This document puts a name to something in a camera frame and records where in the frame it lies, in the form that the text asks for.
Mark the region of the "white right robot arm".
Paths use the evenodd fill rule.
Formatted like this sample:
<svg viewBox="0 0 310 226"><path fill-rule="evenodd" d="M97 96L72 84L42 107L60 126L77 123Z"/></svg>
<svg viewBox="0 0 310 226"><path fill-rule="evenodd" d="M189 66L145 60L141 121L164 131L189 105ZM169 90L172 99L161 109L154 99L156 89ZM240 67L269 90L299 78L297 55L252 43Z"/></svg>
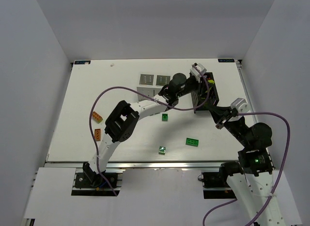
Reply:
<svg viewBox="0 0 310 226"><path fill-rule="evenodd" d="M225 128L242 146L238 161L221 164L219 177L232 189L236 201L249 218L249 226L284 226L285 220L275 195L283 166L274 178L274 166L267 151L272 129L265 123L247 126L251 115L246 101L238 98L229 107L208 106L217 129Z"/></svg>

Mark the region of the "green 2x3 brick front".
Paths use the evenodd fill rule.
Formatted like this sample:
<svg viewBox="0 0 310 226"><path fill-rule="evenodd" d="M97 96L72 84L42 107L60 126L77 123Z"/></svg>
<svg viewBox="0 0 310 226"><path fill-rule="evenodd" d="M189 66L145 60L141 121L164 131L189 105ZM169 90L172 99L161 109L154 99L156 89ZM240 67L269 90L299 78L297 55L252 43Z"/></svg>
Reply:
<svg viewBox="0 0 310 226"><path fill-rule="evenodd" d="M192 139L192 138L186 138L186 145L198 147L199 146L199 140Z"/></svg>

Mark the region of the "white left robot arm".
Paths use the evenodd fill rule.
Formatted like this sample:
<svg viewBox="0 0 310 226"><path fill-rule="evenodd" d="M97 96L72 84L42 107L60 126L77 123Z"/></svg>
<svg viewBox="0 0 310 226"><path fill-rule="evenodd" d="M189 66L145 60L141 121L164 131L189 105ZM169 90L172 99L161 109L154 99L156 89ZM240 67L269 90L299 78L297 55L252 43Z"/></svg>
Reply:
<svg viewBox="0 0 310 226"><path fill-rule="evenodd" d="M99 187L103 181L110 181L104 176L107 163L117 146L129 139L138 121L170 109L176 109L179 98L197 91L201 86L207 86L203 72L191 72L189 77L177 73L169 84L163 86L154 97L128 103L120 101L105 122L102 141L95 142L96 153L89 162L83 164L84 176L92 187Z"/></svg>

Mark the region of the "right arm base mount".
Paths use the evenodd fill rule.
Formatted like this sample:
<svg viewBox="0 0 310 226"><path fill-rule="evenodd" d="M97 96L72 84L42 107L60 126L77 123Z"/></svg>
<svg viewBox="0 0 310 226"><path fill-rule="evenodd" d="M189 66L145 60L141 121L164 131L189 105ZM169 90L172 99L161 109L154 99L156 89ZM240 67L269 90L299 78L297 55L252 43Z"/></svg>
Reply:
<svg viewBox="0 0 310 226"><path fill-rule="evenodd" d="M197 179L202 183L204 199L236 199L233 190L222 181L218 172L203 172Z"/></svg>

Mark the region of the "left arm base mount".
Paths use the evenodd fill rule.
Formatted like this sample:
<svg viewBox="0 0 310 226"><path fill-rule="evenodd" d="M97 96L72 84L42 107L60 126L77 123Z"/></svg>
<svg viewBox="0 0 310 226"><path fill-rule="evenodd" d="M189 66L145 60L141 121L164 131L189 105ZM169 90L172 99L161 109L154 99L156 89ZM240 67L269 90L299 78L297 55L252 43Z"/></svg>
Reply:
<svg viewBox="0 0 310 226"><path fill-rule="evenodd" d="M103 174L110 185L114 189L110 188L107 181L99 176L97 180L92 183L83 172L76 172L71 191L72 196L111 196L116 197L122 186L123 174L117 172L108 172Z"/></svg>

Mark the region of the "orange 2x4 brick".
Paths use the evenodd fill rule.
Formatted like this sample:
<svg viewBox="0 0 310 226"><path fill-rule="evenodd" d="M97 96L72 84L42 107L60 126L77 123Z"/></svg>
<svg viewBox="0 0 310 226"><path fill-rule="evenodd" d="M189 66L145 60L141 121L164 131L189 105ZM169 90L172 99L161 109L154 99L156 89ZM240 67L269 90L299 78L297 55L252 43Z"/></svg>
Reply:
<svg viewBox="0 0 310 226"><path fill-rule="evenodd" d="M99 115L97 112L93 111L92 113L92 119L96 122L96 123L101 123L103 121L103 117L101 115Z"/></svg>

